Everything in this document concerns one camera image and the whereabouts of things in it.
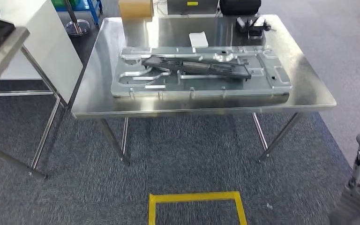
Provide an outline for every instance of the cardboard box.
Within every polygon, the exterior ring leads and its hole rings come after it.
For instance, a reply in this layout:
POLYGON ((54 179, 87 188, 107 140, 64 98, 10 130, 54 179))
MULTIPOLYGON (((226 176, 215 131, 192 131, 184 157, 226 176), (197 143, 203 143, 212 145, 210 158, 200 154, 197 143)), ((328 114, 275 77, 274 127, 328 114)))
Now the cardboard box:
POLYGON ((119 0, 120 16, 129 18, 151 18, 154 15, 152 0, 119 0))

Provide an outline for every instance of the yellow tape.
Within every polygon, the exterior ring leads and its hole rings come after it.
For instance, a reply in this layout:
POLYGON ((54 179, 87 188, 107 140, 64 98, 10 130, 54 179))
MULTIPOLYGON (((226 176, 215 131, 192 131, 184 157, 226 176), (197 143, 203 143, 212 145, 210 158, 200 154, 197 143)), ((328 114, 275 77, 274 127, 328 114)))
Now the yellow tape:
POLYGON ((187 2, 187 6, 197 6, 198 2, 197 1, 188 1, 187 2))
POLYGON ((176 195, 153 195, 150 194, 148 224, 155 225, 156 204, 157 203, 181 203, 194 201, 215 201, 215 200, 235 200, 238 218, 241 225, 247 225, 245 211, 243 209, 241 195, 239 191, 210 192, 194 194, 176 195))

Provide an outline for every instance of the white paper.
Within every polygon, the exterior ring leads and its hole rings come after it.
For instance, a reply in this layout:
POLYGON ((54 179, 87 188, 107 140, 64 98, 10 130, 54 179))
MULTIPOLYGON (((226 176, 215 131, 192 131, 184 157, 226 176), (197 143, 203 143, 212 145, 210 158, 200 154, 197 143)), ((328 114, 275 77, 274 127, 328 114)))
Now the white paper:
POLYGON ((205 31, 201 33, 189 34, 192 47, 208 47, 208 40, 206 40, 205 31))

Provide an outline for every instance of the metal stand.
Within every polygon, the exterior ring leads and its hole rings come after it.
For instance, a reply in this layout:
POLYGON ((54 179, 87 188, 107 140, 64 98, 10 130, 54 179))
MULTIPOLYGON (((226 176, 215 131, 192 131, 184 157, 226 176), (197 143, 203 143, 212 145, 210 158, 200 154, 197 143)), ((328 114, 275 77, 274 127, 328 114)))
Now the metal stand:
MULTIPOLYGON (((260 126, 259 120, 257 118, 256 113, 252 113, 253 121, 255 122, 255 126, 257 129, 257 132, 259 134, 260 141, 262 142, 262 146, 264 149, 263 154, 259 157, 259 162, 265 160, 267 157, 270 156, 270 153, 275 149, 275 147, 278 145, 278 143, 284 138, 284 136, 289 132, 289 130, 300 120, 303 113, 297 112, 295 113, 291 119, 287 122, 287 124, 284 126, 284 128, 279 132, 279 134, 275 137, 274 141, 268 146, 266 139, 264 137, 264 133, 262 131, 262 128, 260 126)), ((107 124, 107 121, 104 119, 98 120, 100 126, 103 129, 103 132, 105 135, 112 141, 114 144, 114 148, 117 151, 120 159, 127 165, 130 165, 129 159, 125 156, 125 150, 126 150, 126 141, 128 137, 128 124, 129 124, 129 118, 125 117, 125 122, 123 126, 123 134, 122 134, 122 143, 121 146, 119 146, 117 139, 115 138, 114 134, 112 133, 112 130, 107 124)))
POLYGON ((72 10, 71 4, 68 0, 64 0, 71 22, 65 26, 68 35, 73 37, 80 37, 87 34, 90 30, 89 22, 86 20, 77 20, 74 11, 72 10))
POLYGON ((256 113, 253 113, 253 121, 255 122, 255 126, 257 128, 257 132, 259 133, 260 141, 262 142, 264 152, 259 157, 259 162, 265 160, 267 157, 270 156, 270 153, 274 150, 274 148, 278 145, 278 143, 284 138, 284 136, 289 132, 289 130, 300 120, 303 113, 297 112, 295 113, 291 119, 287 122, 284 128, 279 132, 279 134, 275 137, 274 141, 267 146, 266 140, 264 138, 264 134, 262 128, 260 127, 259 120, 257 119, 256 113))
POLYGON ((97 122, 103 129, 103 133, 108 137, 108 139, 114 144, 114 149, 118 153, 121 161, 126 164, 130 165, 130 160, 125 156, 125 146, 126 146, 126 137, 128 135, 128 117, 125 118, 125 124, 123 128, 123 135, 122 135, 122 147, 119 146, 117 139, 115 138, 112 130, 108 126, 108 123, 105 119, 98 119, 97 122))
POLYGON ((38 178, 46 178, 47 175, 42 174, 41 172, 36 170, 36 167, 38 165, 39 159, 42 154, 42 149, 45 145, 47 136, 50 133, 50 129, 52 127, 54 117, 56 115, 56 112, 59 108, 59 104, 62 104, 63 107, 67 106, 67 103, 63 100, 63 98, 60 96, 60 94, 57 92, 57 90, 54 88, 52 83, 50 82, 49 78, 47 78, 46 74, 42 70, 42 68, 39 66, 39 64, 35 61, 35 59, 31 56, 30 52, 27 50, 27 48, 23 45, 21 48, 22 53, 24 56, 28 59, 28 61, 31 63, 31 65, 35 68, 35 70, 38 72, 38 74, 41 76, 42 80, 45 82, 46 86, 49 88, 49 90, 27 90, 27 91, 0 91, 0 97, 4 96, 35 96, 35 95, 54 95, 56 97, 56 103, 54 104, 53 110, 50 114, 49 120, 47 122, 47 125, 45 127, 45 130, 42 134, 42 138, 39 142, 37 152, 35 153, 34 159, 32 160, 31 166, 26 165, 23 162, 20 162, 19 160, 9 156, 8 154, 0 151, 0 159, 5 160, 15 166, 17 166, 19 169, 25 170, 29 173, 29 175, 33 175, 38 178))

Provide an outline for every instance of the stainless steel table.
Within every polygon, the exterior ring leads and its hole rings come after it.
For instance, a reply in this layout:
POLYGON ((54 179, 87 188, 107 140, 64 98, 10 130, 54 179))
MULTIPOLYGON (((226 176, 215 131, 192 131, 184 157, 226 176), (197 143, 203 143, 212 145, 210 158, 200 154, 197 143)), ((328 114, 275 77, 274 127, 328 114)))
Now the stainless steel table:
POLYGON ((188 34, 206 34, 209 46, 250 45, 250 40, 234 30, 235 18, 230 17, 168 17, 152 21, 122 21, 106 18, 97 36, 95 46, 78 90, 72 113, 78 119, 96 119, 114 144, 125 163, 126 138, 129 117, 157 117, 185 114, 251 113, 263 145, 259 161, 269 156, 289 129, 304 112, 327 110, 336 101, 304 57, 296 42, 276 15, 264 16, 276 31, 266 32, 265 44, 279 57, 294 86, 289 96, 259 96, 242 98, 166 99, 157 97, 114 98, 110 92, 115 60, 125 46, 191 46, 188 34), (294 115, 267 145, 256 113, 292 112, 294 115), (105 118, 124 117, 121 146, 108 127, 105 118))
POLYGON ((21 50, 24 56, 28 59, 31 65, 35 68, 38 74, 41 76, 42 80, 45 82, 46 86, 49 90, 26 90, 26 91, 0 91, 0 97, 4 96, 37 96, 37 95, 54 95, 56 97, 56 103, 54 104, 53 110, 50 114, 47 125, 42 134, 42 138, 39 142, 38 149, 35 153, 34 159, 32 160, 31 165, 27 165, 10 155, 0 151, 0 159, 5 160, 17 168, 23 169, 29 173, 29 175, 34 175, 39 178, 46 178, 45 174, 36 170, 36 167, 39 162, 39 158, 42 153, 42 149, 45 145, 46 138, 49 135, 54 117, 58 110, 59 104, 61 103, 63 106, 67 106, 67 103, 63 100, 59 92, 54 88, 50 80, 46 77, 46 74, 43 72, 42 68, 38 65, 35 59, 28 52, 27 48, 23 45, 24 41, 30 35, 28 30, 25 27, 16 28, 13 33, 3 42, 0 46, 0 76, 2 72, 8 67, 10 61, 14 57, 14 55, 21 50))

